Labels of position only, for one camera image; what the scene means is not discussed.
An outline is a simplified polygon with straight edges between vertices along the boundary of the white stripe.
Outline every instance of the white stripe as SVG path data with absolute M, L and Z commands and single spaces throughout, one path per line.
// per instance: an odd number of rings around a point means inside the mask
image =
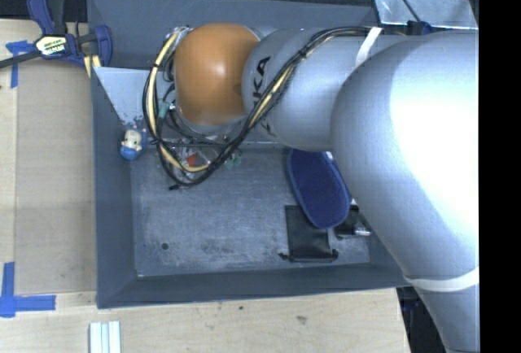
M 479 284 L 479 266 L 460 277 L 437 281 L 433 279 L 410 279 L 404 277 L 415 288 L 433 292 L 456 292 Z
M 362 42 L 360 50 L 358 51 L 357 61 L 355 62 L 355 68 L 358 68 L 360 64 L 367 59 L 371 46 L 373 46 L 374 41 L 376 41 L 376 38 L 379 36 L 381 32 L 382 28 L 371 28 L 371 30 L 367 34 L 366 39 Z

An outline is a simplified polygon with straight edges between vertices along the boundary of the blue tape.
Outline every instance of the blue tape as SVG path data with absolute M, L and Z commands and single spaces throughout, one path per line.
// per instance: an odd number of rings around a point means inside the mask
M 20 53 L 25 52 L 33 52 L 36 50 L 36 47 L 27 41 L 16 41 L 16 42 L 8 42 L 6 44 L 6 48 L 9 52 L 12 53 L 14 57 L 16 57 Z M 18 64 L 14 64 L 11 69 L 11 88 L 14 89 L 18 86 Z
M 12 318 L 17 312 L 52 311 L 56 309 L 56 295 L 15 296 L 15 263 L 3 265 L 0 317 Z

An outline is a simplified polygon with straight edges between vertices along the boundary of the blue clamp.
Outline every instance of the blue clamp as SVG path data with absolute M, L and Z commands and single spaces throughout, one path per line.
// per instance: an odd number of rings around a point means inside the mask
M 112 58 L 112 37 L 106 25 L 94 28 L 94 33 L 82 37 L 74 37 L 67 33 L 67 26 L 63 21 L 63 5 L 65 0 L 27 0 L 27 8 L 31 19 L 42 31 L 31 46 L 26 41 L 10 42 L 7 48 L 13 54 L 12 58 L 0 61 L 0 68 L 13 66 L 11 74 L 11 88 L 18 85 L 18 68 L 16 64 L 33 58 L 59 59 L 85 68 L 85 54 L 79 45 L 96 41 L 91 52 L 99 57 L 103 66 L 107 66 Z
M 25 54 L 28 52 L 34 52 L 36 47 L 27 41 L 16 41 L 16 42 L 8 42 L 6 44 L 6 48 L 9 52 L 12 53 L 14 57 L 18 56 L 18 54 Z M 14 89 L 18 86 L 18 64 L 13 64 L 13 68 L 11 70 L 11 88 Z
M 67 49 L 60 51 L 59 54 L 42 55 L 44 59 L 59 59 L 73 63 L 78 67 L 85 68 L 85 54 L 83 54 L 73 35 L 67 33 L 67 26 L 63 21 L 63 5 L 65 0 L 27 0 L 27 8 L 31 19 L 34 20 L 42 30 L 42 36 L 60 35 L 67 40 Z M 94 28 L 95 38 L 98 42 L 98 56 L 101 63 L 107 66 L 112 57 L 112 39 L 106 25 L 99 25 Z
M 0 317 L 12 318 L 17 312 L 52 311 L 56 309 L 56 295 L 15 296 L 15 263 L 3 265 Z

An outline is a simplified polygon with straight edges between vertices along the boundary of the gray tray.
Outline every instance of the gray tray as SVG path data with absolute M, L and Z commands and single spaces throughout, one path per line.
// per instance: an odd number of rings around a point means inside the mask
M 112 30 L 112 66 L 125 68 L 147 68 L 164 35 L 183 24 L 375 23 L 366 7 L 262 0 L 89 0 L 88 5 L 90 26 L 107 24 Z M 239 167 L 222 168 L 203 184 L 178 191 L 169 191 L 171 181 L 153 148 L 131 163 L 122 159 L 118 145 L 125 117 L 114 103 L 118 107 L 124 91 L 140 88 L 139 72 L 121 72 L 120 89 L 107 87 L 107 72 L 101 69 L 91 81 L 99 307 L 406 285 L 375 235 L 339 240 L 330 232 L 331 248 L 339 252 L 331 264 L 290 263 L 278 255 L 288 251 L 285 206 L 296 205 L 287 148 L 246 146 Z

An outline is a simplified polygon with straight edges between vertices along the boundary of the yellow cable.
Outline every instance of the yellow cable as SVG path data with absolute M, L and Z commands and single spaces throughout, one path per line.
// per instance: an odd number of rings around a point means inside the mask
M 161 51 L 157 55 L 157 58 L 154 62 L 154 67 L 151 69 L 150 78 L 148 81 L 148 94 L 147 94 L 147 110 L 148 110 L 148 117 L 150 121 L 150 127 L 152 134 L 154 136 L 157 135 L 157 125 L 155 121 L 155 112 L 154 112 L 154 91 L 155 91 L 155 79 L 157 77 L 157 71 L 161 63 L 163 62 L 164 56 L 166 55 L 167 51 L 170 49 L 170 47 L 173 45 L 173 43 L 177 40 L 177 37 L 179 36 L 179 33 L 173 33 L 172 36 L 165 42 L 163 45 L 163 48 L 161 48 Z M 168 148 L 161 143 L 160 144 L 160 151 L 161 154 L 165 157 L 166 160 L 168 160 L 174 167 L 182 169 L 187 172 L 201 172 L 210 166 L 209 163 L 206 163 L 205 165 L 200 165 L 198 167 L 185 167 L 184 165 L 181 165 L 174 157 L 171 156 L 171 154 L 168 151 Z

